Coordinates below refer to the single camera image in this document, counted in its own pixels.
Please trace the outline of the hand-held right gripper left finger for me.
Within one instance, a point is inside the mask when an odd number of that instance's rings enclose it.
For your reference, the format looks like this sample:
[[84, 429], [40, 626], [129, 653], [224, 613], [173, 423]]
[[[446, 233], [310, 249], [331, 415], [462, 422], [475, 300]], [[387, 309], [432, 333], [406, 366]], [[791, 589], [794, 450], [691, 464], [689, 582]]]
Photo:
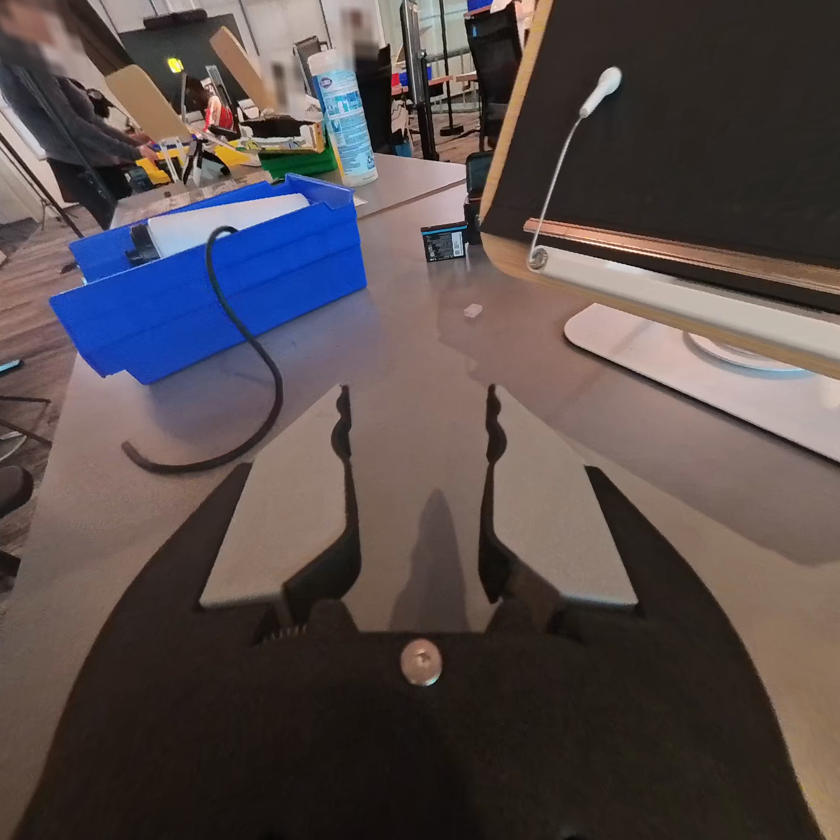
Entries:
[[340, 600], [361, 572], [350, 389], [335, 385], [248, 466], [202, 608], [268, 603], [288, 624]]

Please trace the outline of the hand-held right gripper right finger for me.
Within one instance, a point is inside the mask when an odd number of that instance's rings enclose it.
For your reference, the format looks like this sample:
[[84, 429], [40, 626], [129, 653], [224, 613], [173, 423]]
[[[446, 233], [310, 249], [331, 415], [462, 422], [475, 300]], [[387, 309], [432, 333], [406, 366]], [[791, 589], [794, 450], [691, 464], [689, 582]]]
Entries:
[[518, 599], [535, 624], [568, 606], [637, 607], [578, 451], [501, 385], [488, 389], [486, 432], [478, 574], [489, 603]]

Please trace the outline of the blue plastic bin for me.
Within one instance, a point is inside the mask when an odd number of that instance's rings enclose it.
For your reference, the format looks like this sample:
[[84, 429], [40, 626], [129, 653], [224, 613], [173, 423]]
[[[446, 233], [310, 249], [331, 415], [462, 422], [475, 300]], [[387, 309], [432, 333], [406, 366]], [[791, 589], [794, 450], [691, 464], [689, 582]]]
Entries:
[[[247, 185], [196, 209], [238, 211], [246, 201], [300, 194], [306, 205], [237, 228], [213, 247], [221, 290], [254, 335], [366, 288], [354, 190], [288, 175]], [[143, 264], [128, 225], [70, 244], [83, 284], [49, 300], [80, 357], [101, 377], [151, 385], [244, 340], [207, 277], [206, 238]]]

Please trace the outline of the idle grey black gripper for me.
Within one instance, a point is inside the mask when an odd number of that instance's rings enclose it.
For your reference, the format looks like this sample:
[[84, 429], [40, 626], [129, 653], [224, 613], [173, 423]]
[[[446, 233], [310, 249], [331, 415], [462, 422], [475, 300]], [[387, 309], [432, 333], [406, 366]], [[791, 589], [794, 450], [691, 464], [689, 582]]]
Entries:
[[193, 138], [190, 142], [182, 183], [189, 187], [205, 187], [230, 176], [229, 167], [218, 156], [207, 149], [207, 144]]

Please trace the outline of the small black battery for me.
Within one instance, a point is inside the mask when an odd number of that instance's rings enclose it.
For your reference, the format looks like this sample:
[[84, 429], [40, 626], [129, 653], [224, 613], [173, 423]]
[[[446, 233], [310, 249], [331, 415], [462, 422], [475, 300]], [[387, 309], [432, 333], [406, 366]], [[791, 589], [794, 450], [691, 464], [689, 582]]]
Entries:
[[428, 264], [465, 259], [467, 222], [421, 227], [423, 253]]

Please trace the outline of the green plastic bin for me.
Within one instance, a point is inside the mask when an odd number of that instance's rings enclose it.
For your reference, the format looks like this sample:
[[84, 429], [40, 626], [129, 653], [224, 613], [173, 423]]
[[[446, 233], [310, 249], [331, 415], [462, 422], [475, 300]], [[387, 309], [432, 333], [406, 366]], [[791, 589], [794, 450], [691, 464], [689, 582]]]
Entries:
[[288, 174], [315, 176], [339, 169], [321, 122], [305, 122], [295, 136], [258, 140], [257, 145], [260, 163], [276, 181]]

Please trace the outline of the yellow plastic bin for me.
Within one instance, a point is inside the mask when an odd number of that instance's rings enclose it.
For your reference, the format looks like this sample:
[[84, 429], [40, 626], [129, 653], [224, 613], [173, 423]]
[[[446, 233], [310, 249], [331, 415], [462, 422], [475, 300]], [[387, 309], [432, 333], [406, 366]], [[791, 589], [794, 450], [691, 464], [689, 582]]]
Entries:
[[[207, 149], [214, 152], [229, 167], [230, 175], [238, 167], [249, 167], [261, 171], [259, 157], [254, 154], [244, 153], [226, 142], [216, 142], [213, 139], [196, 136], [193, 138], [203, 140]], [[135, 164], [146, 174], [152, 186], [182, 183], [189, 145], [178, 140], [169, 140], [166, 144], [154, 143], [151, 146], [155, 154], [154, 161], [140, 158]]]

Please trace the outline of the white blue wipes canister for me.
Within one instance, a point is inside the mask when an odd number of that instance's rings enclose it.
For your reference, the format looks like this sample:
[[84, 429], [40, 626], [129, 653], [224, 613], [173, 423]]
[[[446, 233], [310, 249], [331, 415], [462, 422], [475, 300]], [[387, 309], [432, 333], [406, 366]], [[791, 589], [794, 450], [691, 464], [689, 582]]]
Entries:
[[372, 183], [378, 173], [350, 60], [336, 49], [326, 49], [312, 55], [308, 65], [343, 184], [355, 188]]

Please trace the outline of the black floor lamp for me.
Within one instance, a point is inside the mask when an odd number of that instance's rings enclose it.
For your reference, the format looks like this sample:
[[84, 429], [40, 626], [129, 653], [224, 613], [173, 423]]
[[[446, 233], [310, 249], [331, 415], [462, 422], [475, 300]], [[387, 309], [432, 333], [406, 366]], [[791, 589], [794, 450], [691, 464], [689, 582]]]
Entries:
[[432, 110], [442, 139], [460, 139], [477, 131], [480, 110], [475, 63], [466, 35], [467, 1], [428, 3], [427, 51], [432, 69]]

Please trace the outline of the tan padded panel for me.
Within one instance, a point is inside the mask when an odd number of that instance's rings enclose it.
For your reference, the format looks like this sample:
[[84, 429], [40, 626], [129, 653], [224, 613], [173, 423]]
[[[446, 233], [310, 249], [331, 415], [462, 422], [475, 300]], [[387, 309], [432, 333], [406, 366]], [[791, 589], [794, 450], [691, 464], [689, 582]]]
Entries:
[[226, 27], [221, 27], [209, 40], [217, 57], [223, 62], [237, 84], [260, 111], [276, 111], [277, 100], [245, 52], [238, 39]]
[[188, 126], [141, 67], [126, 66], [105, 76], [104, 81], [126, 113], [153, 141], [188, 143], [192, 139]]

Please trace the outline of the black panel stand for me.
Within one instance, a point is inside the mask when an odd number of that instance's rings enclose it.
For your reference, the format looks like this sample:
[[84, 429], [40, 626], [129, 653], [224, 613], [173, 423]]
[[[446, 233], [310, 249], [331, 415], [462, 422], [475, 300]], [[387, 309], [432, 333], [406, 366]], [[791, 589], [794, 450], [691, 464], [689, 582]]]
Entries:
[[423, 158], [427, 161], [438, 161], [434, 120], [429, 104], [427, 58], [419, 27], [418, 2], [402, 1], [400, 20], [408, 94], [415, 108]]

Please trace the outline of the black office chair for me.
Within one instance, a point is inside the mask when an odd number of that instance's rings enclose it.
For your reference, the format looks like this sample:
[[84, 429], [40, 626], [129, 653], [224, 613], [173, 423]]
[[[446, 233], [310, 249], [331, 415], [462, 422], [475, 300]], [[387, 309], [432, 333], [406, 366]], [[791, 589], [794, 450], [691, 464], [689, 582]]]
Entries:
[[515, 2], [465, 17], [479, 89], [479, 150], [496, 148], [522, 59]]

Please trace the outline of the black wall screen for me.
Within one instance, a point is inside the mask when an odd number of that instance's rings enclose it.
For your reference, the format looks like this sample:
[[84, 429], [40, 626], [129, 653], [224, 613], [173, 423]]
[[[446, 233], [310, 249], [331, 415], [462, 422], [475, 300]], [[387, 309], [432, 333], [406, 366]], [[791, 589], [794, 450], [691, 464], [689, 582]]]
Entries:
[[181, 85], [180, 76], [169, 67], [170, 58], [180, 60], [187, 75], [199, 81], [208, 77], [206, 66], [216, 66], [228, 92], [236, 99], [245, 99], [243, 88], [209, 43], [223, 26], [242, 40], [232, 14], [189, 24], [135, 29], [121, 33], [121, 38], [132, 62], [149, 75], [168, 100], [176, 97]]

